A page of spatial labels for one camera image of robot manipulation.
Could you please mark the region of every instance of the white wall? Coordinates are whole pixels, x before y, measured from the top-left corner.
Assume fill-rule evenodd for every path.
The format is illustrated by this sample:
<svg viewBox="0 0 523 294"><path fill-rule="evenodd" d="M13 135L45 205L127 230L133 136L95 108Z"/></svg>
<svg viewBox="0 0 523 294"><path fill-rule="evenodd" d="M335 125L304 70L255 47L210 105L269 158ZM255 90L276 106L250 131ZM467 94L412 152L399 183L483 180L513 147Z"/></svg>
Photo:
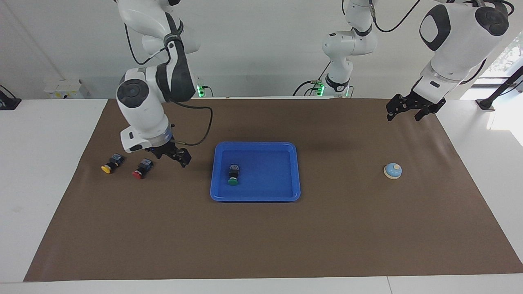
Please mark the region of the white wall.
<svg viewBox="0 0 523 294"><path fill-rule="evenodd" d="M395 25L413 2L381 1L378 22L384 28ZM523 28L523 0L512 2L519 9L491 62ZM422 1L398 30L379 33L376 52L352 58L356 97L409 92L432 57L418 28L436 4ZM349 28L340 7L339 0L183 0L177 6L201 39L200 51L189 56L191 68L218 96L290 95L301 82L317 78L328 62L323 36ZM60 74L81 78L96 98L112 97L122 74L136 67L112 0L0 0L0 10L0 83L22 98L45 97L44 79ZM16 21L34 40L32 46ZM131 38L139 59L145 59L140 37Z"/></svg>

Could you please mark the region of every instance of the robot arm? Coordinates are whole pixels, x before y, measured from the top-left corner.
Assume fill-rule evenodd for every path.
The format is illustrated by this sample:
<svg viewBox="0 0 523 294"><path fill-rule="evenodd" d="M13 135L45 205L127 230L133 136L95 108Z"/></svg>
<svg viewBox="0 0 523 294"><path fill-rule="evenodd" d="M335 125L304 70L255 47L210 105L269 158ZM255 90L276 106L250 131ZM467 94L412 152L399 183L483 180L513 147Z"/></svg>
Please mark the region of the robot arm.
<svg viewBox="0 0 523 294"><path fill-rule="evenodd" d="M169 119L164 114L163 102L188 101L196 93L181 34L184 24L172 12L167 12L174 0L118 0L120 16L131 29L160 39L168 54L168 61L158 66L130 69L126 72L116 98L118 106L129 123L120 133L126 152L145 149L158 159L162 155L189 164L191 156L186 149L178 149Z"/></svg>
<svg viewBox="0 0 523 294"><path fill-rule="evenodd" d="M503 4L492 2L439 4L427 13L419 34L434 57L407 96L397 94L389 101L389 121L410 109L420 109L417 121L438 112L445 95L496 48L508 29L508 13Z"/></svg>
<svg viewBox="0 0 523 294"><path fill-rule="evenodd" d="M378 38L372 29L369 8L369 0L345 1L345 20L352 30L331 33L323 40L323 52L331 59L331 69L323 78L325 95L341 96L348 91L353 63L347 57L369 54L376 49Z"/></svg>

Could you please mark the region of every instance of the red button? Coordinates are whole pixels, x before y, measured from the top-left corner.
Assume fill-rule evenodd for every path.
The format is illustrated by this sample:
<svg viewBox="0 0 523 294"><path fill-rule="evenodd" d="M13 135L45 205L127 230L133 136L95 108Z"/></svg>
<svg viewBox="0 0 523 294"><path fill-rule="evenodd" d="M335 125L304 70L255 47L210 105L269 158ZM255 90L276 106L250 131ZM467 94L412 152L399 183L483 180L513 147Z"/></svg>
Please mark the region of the red button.
<svg viewBox="0 0 523 294"><path fill-rule="evenodd" d="M134 171L132 173L132 176L137 178L137 179L142 179L142 173L140 173L139 171Z"/></svg>

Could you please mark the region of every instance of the plastic tray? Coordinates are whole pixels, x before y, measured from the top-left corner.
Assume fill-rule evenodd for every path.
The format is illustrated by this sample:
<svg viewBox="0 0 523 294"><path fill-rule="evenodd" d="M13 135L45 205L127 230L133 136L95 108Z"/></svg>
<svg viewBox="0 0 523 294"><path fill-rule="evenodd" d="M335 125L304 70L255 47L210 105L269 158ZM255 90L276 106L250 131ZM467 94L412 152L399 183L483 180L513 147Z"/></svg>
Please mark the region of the plastic tray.
<svg viewBox="0 0 523 294"><path fill-rule="evenodd" d="M229 167L240 166L237 186ZM219 202L292 202L300 198L296 147L288 142L222 142L216 146L211 197Z"/></svg>

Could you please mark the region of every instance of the brown mat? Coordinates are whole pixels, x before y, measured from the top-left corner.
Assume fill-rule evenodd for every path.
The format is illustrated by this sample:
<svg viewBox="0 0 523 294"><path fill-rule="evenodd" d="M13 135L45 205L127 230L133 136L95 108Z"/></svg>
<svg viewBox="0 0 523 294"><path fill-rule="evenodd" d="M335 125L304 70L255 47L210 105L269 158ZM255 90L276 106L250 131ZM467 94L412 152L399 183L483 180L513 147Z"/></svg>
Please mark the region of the brown mat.
<svg viewBox="0 0 523 294"><path fill-rule="evenodd" d="M127 127L108 102L25 281L522 273L434 115L385 118L385 100L215 100L207 141L182 169L155 160L144 180L122 152ZM197 141L208 112L164 105L178 139ZM295 203L218 203L209 195L222 141L290 141ZM393 181L383 166L398 162Z"/></svg>

